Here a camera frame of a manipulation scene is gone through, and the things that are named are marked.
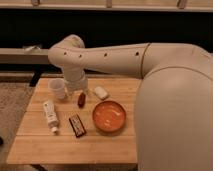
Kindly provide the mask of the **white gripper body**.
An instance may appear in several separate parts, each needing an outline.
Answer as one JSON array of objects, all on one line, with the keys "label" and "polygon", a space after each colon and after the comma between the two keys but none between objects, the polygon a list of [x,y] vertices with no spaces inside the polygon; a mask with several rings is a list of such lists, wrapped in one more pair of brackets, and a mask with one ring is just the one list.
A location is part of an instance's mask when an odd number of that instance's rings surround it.
[{"label": "white gripper body", "polygon": [[69,92],[85,90],[88,87],[88,80],[83,76],[77,81],[65,81],[65,85]]}]

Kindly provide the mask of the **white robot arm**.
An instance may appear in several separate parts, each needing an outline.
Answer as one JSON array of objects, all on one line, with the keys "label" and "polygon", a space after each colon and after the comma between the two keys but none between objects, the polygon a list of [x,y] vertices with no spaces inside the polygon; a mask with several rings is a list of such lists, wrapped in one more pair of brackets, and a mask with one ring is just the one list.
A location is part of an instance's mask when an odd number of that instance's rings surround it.
[{"label": "white robot arm", "polygon": [[213,171],[213,55],[183,43],[86,48],[70,35],[48,51],[69,90],[86,69],[128,75],[137,90],[138,171]]}]

